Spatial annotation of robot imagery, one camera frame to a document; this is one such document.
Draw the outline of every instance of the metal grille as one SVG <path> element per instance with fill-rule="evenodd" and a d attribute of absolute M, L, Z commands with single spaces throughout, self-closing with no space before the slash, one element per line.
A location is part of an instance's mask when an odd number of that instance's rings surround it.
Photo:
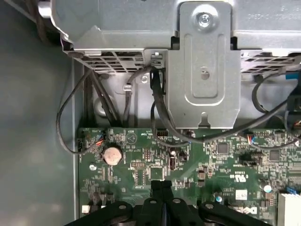
<path fill-rule="evenodd" d="M 297 57 L 301 53 L 292 53 L 288 56 L 272 56 L 271 53 L 262 52 L 255 56 L 249 56 L 245 52 L 241 54 L 241 73 L 257 75 L 264 72 L 276 72 L 282 67 L 299 64 Z"/>
<path fill-rule="evenodd" d="M 142 52 L 102 52 L 101 56 L 84 56 L 81 61 L 97 73 L 132 73 L 145 65 Z"/>

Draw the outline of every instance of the cable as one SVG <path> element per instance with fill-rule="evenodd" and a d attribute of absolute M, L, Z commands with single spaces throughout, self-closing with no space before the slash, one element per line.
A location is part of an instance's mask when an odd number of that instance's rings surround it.
<path fill-rule="evenodd" d="M 259 146 L 259 145 L 255 145 L 254 144 L 254 140 L 255 140 L 255 136 L 252 137 L 252 139 L 250 139 L 250 136 L 247 136 L 247 140 L 250 146 L 256 148 L 256 149 L 261 149 L 261 150 L 279 150 L 280 148 L 285 148 L 285 147 L 289 147 L 291 145 L 295 145 L 296 140 L 290 141 L 287 144 L 283 144 L 283 145 L 279 145 L 279 146 L 273 146 L 273 147 L 267 147 L 267 146 Z"/>
<path fill-rule="evenodd" d="M 133 81 L 140 77 L 141 75 L 144 75 L 145 73 L 149 73 L 151 69 L 154 67 L 152 66 L 146 66 L 143 69 L 140 69 L 136 71 L 132 76 L 127 80 L 128 85 L 133 85 Z M 126 106 L 123 113 L 123 119 L 122 123 L 124 127 L 128 127 L 128 120 L 129 120 L 129 113 L 131 108 L 131 97 L 132 97 L 132 91 L 126 91 Z"/>
<path fill-rule="evenodd" d="M 151 70 L 150 75 L 151 75 L 151 84 L 152 84 L 151 88 L 153 90 L 155 105 L 156 105 L 157 111 L 159 113 L 159 117 L 162 120 L 164 126 L 174 136 L 178 137 L 181 140 L 185 140 L 185 141 L 192 142 L 192 143 L 202 144 L 204 142 L 209 142 L 212 140 L 217 140 L 217 139 L 221 139 L 224 137 L 228 137 L 228 136 L 234 135 L 236 133 L 242 132 L 246 129 L 256 127 L 256 126 L 260 125 L 261 123 L 265 122 L 266 120 L 268 120 L 269 118 L 271 118 L 272 116 L 274 116 L 287 103 L 287 101 L 285 100 L 282 103 L 280 103 L 278 106 L 276 106 L 274 109 L 272 109 L 270 112 L 265 113 L 263 116 L 259 117 L 258 119 L 252 120 L 251 122 L 248 122 L 244 125 L 238 126 L 234 129 L 230 129 L 225 132 L 221 132 L 221 133 L 217 133 L 217 134 L 213 134 L 213 135 L 208 135 L 205 137 L 198 137 L 198 138 L 188 137 L 188 136 L 185 136 L 185 135 L 179 133 L 175 129 L 175 127 L 172 125 L 172 123 L 169 119 L 169 115 L 168 115 L 168 112 L 167 112 L 167 109 L 166 109 L 166 106 L 164 103 L 164 97 L 163 97 L 162 90 L 161 90 L 160 76 L 159 76 L 158 70 L 156 70 L 156 69 Z"/>
<path fill-rule="evenodd" d="M 166 147 L 185 147 L 189 145 L 188 142 L 182 142 L 179 144 L 172 144 L 168 141 L 163 141 L 157 136 L 157 129 L 156 129 L 156 120 L 155 120 L 155 102 L 152 104 L 150 109 L 150 121 L 151 121 L 151 132 L 154 137 L 154 139 L 161 145 L 164 145 Z"/>
<path fill-rule="evenodd" d="M 276 73 L 276 74 L 270 74 L 269 76 L 265 77 L 263 80 L 261 80 L 260 82 L 258 82 L 254 89 L 252 90 L 252 103 L 254 105 L 254 107 L 256 108 L 257 111 L 261 112 L 261 113 L 268 113 L 268 110 L 266 110 L 258 101 L 258 97 L 257 97 L 257 92 L 258 92 L 258 89 L 259 87 L 261 86 L 261 84 L 263 84 L 267 79 L 269 78 L 272 78 L 272 77 L 278 77 L 280 76 L 281 74 L 279 73 Z M 291 131 L 291 129 L 288 128 L 288 125 L 287 125 L 287 116 L 288 116 L 288 111 L 285 112 L 285 116 L 282 117 L 281 115 L 278 115 L 276 114 L 275 116 L 278 117 L 284 124 L 284 127 L 287 131 L 287 133 L 292 136 L 293 138 L 295 138 L 296 140 L 293 140 L 287 144 L 283 144 L 283 145 L 280 145 L 280 146 L 275 146 L 275 147 L 265 147 L 265 146 L 258 146 L 258 145 L 254 145 L 253 143 L 250 143 L 250 146 L 253 146 L 255 148 L 259 148 L 259 149 L 262 149 L 262 150 L 277 150 L 279 148 L 284 148 L 284 147 L 288 147 L 290 145 L 294 145 L 296 143 L 297 140 L 301 141 L 301 139 L 294 135 L 293 132 Z"/>
<path fill-rule="evenodd" d="M 62 147 L 64 148 L 64 150 L 66 150 L 67 152 L 73 154 L 73 155 L 78 155 L 78 154 L 84 154 L 87 153 L 89 151 L 91 151 L 93 148 L 97 147 L 97 144 L 92 144 L 89 148 L 85 149 L 82 152 L 74 152 L 73 150 L 69 149 L 67 147 L 67 145 L 65 144 L 63 137 L 62 137 L 62 132 L 61 132 L 61 116 L 62 113 L 66 107 L 66 105 L 68 104 L 68 102 L 71 100 L 71 98 L 73 97 L 73 95 L 76 93 L 76 91 L 79 90 L 79 88 L 83 85 L 85 79 L 90 75 L 91 70 L 89 70 L 88 72 L 86 72 L 79 80 L 79 82 L 76 84 L 76 86 L 74 87 L 74 89 L 72 90 L 71 94 L 67 97 L 67 99 L 65 100 L 65 102 L 63 103 L 63 105 L 61 106 L 60 110 L 58 111 L 57 115 L 56 115 L 56 133 L 58 136 L 58 139 L 62 145 Z"/>
<path fill-rule="evenodd" d="M 25 0 L 25 4 L 28 8 L 30 15 L 36 20 L 36 27 L 38 36 L 41 39 L 42 43 L 45 45 L 54 45 L 59 46 L 61 44 L 60 33 L 54 31 L 55 27 L 49 29 L 45 25 L 44 18 L 39 14 L 38 5 L 36 0 Z"/>
<path fill-rule="evenodd" d="M 113 102 L 111 101 L 111 98 L 109 97 L 107 91 L 103 87 L 103 84 L 98 80 L 97 76 L 95 75 L 95 72 L 92 72 L 90 77 L 94 88 L 98 94 L 99 100 L 102 103 L 102 107 L 105 111 L 105 114 L 108 117 L 110 125 L 114 127 L 121 127 L 122 125 L 120 117 L 113 105 Z"/>
<path fill-rule="evenodd" d="M 295 138 L 295 139 L 301 141 L 301 138 L 298 137 L 298 136 L 296 136 L 296 135 L 294 135 L 294 134 L 293 134 L 293 131 L 292 131 L 291 128 L 289 128 L 289 126 L 288 126 L 288 123 L 287 123 L 287 117 L 288 117 L 288 114 L 289 114 L 289 111 L 285 111 L 285 113 L 284 113 L 284 128 L 285 128 L 286 131 L 290 134 L 290 136 L 292 136 L 293 138 Z"/>
<path fill-rule="evenodd" d="M 266 110 L 258 101 L 258 97 L 257 97 L 257 92 L 259 87 L 269 78 L 273 78 L 273 77 L 278 77 L 281 75 L 286 75 L 286 74 L 281 74 L 281 73 L 276 73 L 276 74 L 270 74 L 269 76 L 265 77 L 263 80 L 259 81 L 254 89 L 252 90 L 252 103 L 254 105 L 254 107 L 256 108 L 257 111 L 261 112 L 261 113 L 267 113 L 269 112 L 268 110 Z M 283 117 L 280 115 L 275 115 L 276 117 L 278 117 L 279 119 L 283 120 Z"/>

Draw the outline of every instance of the blue connector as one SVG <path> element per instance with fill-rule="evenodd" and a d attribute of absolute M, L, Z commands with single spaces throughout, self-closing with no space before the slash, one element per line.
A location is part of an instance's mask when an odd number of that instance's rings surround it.
<path fill-rule="evenodd" d="M 297 194 L 297 191 L 291 187 L 286 186 L 286 191 L 290 194 Z"/>

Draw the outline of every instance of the mounting hole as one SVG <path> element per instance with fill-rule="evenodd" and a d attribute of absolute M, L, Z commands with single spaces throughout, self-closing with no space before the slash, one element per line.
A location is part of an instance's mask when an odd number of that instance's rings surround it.
<path fill-rule="evenodd" d="M 201 78 L 202 80 L 207 80 L 210 77 L 210 73 L 206 67 L 201 67 Z"/>

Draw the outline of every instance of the black wire bundle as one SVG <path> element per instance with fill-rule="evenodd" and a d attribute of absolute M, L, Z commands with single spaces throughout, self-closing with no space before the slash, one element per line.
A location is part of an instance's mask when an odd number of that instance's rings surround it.
<path fill-rule="evenodd" d="M 116 111 L 113 102 L 111 101 L 111 98 L 109 97 L 102 83 L 95 75 L 95 72 L 92 72 L 90 77 L 94 85 L 94 88 L 97 92 L 98 98 L 102 103 L 102 107 L 105 111 L 105 114 L 110 122 L 110 125 L 113 127 L 121 127 L 122 125 L 121 125 L 119 114 Z"/>
<path fill-rule="evenodd" d="M 150 72 L 151 69 L 154 67 L 152 66 L 146 66 L 143 69 L 140 69 L 136 71 L 132 76 L 127 80 L 128 85 L 133 85 L 133 82 L 136 78 L 140 77 L 141 75 L 144 75 L 145 73 Z M 129 113 L 130 113 L 130 107 L 131 107 L 131 97 L 132 97 L 132 91 L 126 91 L 126 106 L 123 113 L 123 119 L 122 123 L 124 127 L 128 127 L 128 121 L 129 121 Z"/>
<path fill-rule="evenodd" d="M 258 89 L 259 87 L 268 79 L 270 78 L 273 78 L 273 77 L 278 77 L 280 76 L 281 74 L 279 73 L 276 73 L 276 74 L 270 74 L 269 76 L 265 77 L 263 80 L 259 81 L 254 89 L 252 90 L 252 103 L 254 105 L 254 107 L 256 108 L 257 111 L 261 112 L 261 113 L 265 113 L 267 114 L 269 111 L 266 110 L 258 101 L 258 97 L 257 97 L 257 92 L 258 92 Z M 283 144 L 283 145 L 279 145 L 279 146 L 272 146 L 272 147 L 266 147 L 266 146 L 259 146 L 259 145 L 255 145 L 255 144 L 252 144 L 250 143 L 249 145 L 254 147 L 254 148 L 257 148 L 257 149 L 261 149 L 261 150 L 278 150 L 280 148 L 285 148 L 285 147 L 288 147 L 288 146 L 291 146 L 291 145 L 295 145 L 296 141 L 301 141 L 301 139 L 297 136 L 295 136 L 292 131 L 288 128 L 288 125 L 287 125 L 287 114 L 285 113 L 285 117 L 283 118 L 282 116 L 280 115 L 275 115 L 276 117 L 278 117 L 284 124 L 284 127 L 287 131 L 287 133 L 292 136 L 293 138 L 295 138 L 293 141 L 290 141 L 286 144 Z"/>
<path fill-rule="evenodd" d="M 246 129 L 256 127 L 256 126 L 262 124 L 263 122 L 265 122 L 266 120 L 270 119 L 275 114 L 277 114 L 277 112 L 286 104 L 286 101 L 284 101 L 284 102 L 280 103 L 278 106 L 276 106 L 273 110 L 265 113 L 263 116 L 259 117 L 258 119 L 252 120 L 251 122 L 248 122 L 244 125 L 238 126 L 237 128 L 230 129 L 225 132 L 221 132 L 221 133 L 217 133 L 217 134 L 213 134 L 213 135 L 204 136 L 204 137 L 198 137 L 198 138 L 188 137 L 188 136 L 183 135 L 180 132 L 178 132 L 169 119 L 168 111 L 167 111 L 165 103 L 164 103 L 163 92 L 161 90 L 160 76 L 159 76 L 158 70 L 152 69 L 150 74 L 151 74 L 151 88 L 153 90 L 155 105 L 156 105 L 159 117 L 162 120 L 162 123 L 164 124 L 166 129 L 168 129 L 169 132 L 172 133 L 172 135 L 178 137 L 181 140 L 192 142 L 192 143 L 202 144 L 204 142 L 209 142 L 212 140 L 217 140 L 217 139 L 221 139 L 224 137 L 228 137 L 228 136 L 237 134 L 239 132 L 243 132 Z"/>
<path fill-rule="evenodd" d="M 76 93 L 76 91 L 79 90 L 79 88 L 83 85 L 84 81 L 86 80 L 86 78 L 90 76 L 91 80 L 94 84 L 94 87 L 96 89 L 96 92 L 100 98 L 100 101 L 103 105 L 103 109 L 108 117 L 109 122 L 111 123 L 112 126 L 119 126 L 121 125 L 118 113 L 116 111 L 116 109 L 114 108 L 114 105 L 108 95 L 108 93 L 106 92 L 105 88 L 103 87 L 102 83 L 98 80 L 97 76 L 95 75 L 95 73 L 91 70 L 87 71 L 78 81 L 78 83 L 76 84 L 76 86 L 74 87 L 74 89 L 72 90 L 71 94 L 67 97 L 67 99 L 65 100 L 65 102 L 63 103 L 63 105 L 61 106 L 60 110 L 58 111 L 57 115 L 56 115 L 56 133 L 58 136 L 58 139 L 63 147 L 64 150 L 66 150 L 67 152 L 77 155 L 77 154 L 84 154 L 87 153 L 89 151 L 91 151 L 93 148 L 96 147 L 96 144 L 92 144 L 89 148 L 85 149 L 84 151 L 81 152 L 75 152 L 71 149 L 69 149 L 67 147 L 67 145 L 65 144 L 63 137 L 62 137 L 62 132 L 61 132 L 61 116 L 62 113 L 66 107 L 66 105 L 68 104 L 68 102 L 71 100 L 71 98 L 74 96 L 74 94 Z"/>

